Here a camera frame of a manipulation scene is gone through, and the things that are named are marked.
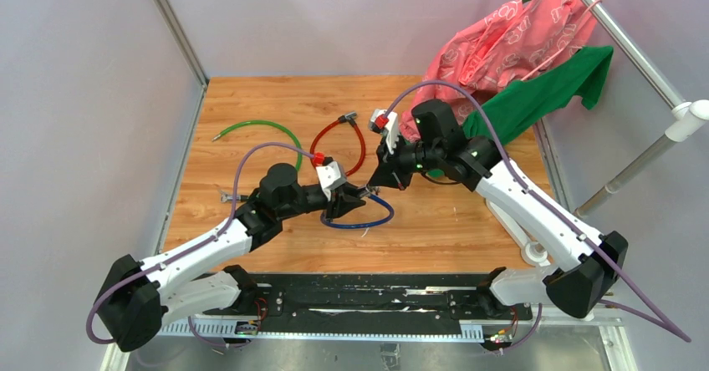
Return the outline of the blue cable lock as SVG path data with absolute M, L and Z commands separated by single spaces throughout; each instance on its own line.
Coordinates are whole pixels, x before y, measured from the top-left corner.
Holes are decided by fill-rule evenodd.
M 320 223 L 323 226 L 335 230 L 364 231 L 377 226 L 383 226 L 395 218 L 394 207 L 388 201 L 383 199 L 378 192 L 368 191 L 364 194 L 363 199 L 368 208 L 364 214 L 339 219 L 327 217 L 325 213 L 322 213 L 319 216 Z

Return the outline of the red cable lock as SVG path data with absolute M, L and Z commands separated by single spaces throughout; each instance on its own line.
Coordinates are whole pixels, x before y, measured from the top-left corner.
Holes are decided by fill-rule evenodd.
M 321 129 L 316 134 L 311 145 L 309 146 L 309 153 L 318 157 L 318 143 L 333 129 L 340 129 L 341 125 L 348 125 L 353 130 L 353 132 L 349 135 L 347 135 L 344 131 L 338 131 L 334 134 L 333 138 L 326 138 L 327 141 L 334 143 L 334 145 L 332 145 L 332 148 L 336 148 L 337 154 L 345 153 L 345 155 L 350 159 L 352 159 L 354 156 L 355 141 L 357 141 L 357 144 L 359 146 L 359 154 L 357 157 L 357 161 L 351 163 L 351 167 L 345 172 L 347 176 L 351 176 L 358 170 L 360 170 L 362 165 L 365 163 L 367 154 L 365 138 L 363 132 L 357 124 L 356 118 L 357 113 L 354 111 L 342 114 L 336 120 Z

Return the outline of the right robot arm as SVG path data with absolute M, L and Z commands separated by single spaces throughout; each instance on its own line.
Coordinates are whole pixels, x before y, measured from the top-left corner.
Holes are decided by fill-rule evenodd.
M 382 136 L 378 165 L 369 186 L 406 189 L 413 175 L 441 170 L 477 193 L 532 235 L 552 257 L 550 264 L 522 270 L 499 267 L 478 286 L 477 306 L 487 318 L 500 318 L 512 305 L 554 305 L 584 319 L 619 275 L 605 258 L 623 264 L 628 242 L 616 231 L 602 234 L 569 214 L 525 176 L 504 150 L 485 136 L 468 138 L 451 107 L 431 99 L 413 112 L 420 140 L 406 143 L 395 113 L 376 110 L 369 122 Z

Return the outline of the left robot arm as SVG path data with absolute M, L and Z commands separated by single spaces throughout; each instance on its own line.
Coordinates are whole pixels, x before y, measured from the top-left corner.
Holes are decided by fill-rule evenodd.
M 168 252 L 116 259 L 86 322 L 99 317 L 114 343 L 129 353 L 146 345 L 162 327 L 212 309 L 250 313 L 256 293 L 229 267 L 205 274 L 229 259 L 253 252 L 283 230 L 283 222 L 322 211 L 333 219 L 365 205 L 366 188 L 349 183 L 331 162 L 316 169 L 318 183 L 300 185 L 291 165 L 268 169 L 259 186 L 230 216 L 210 231 Z

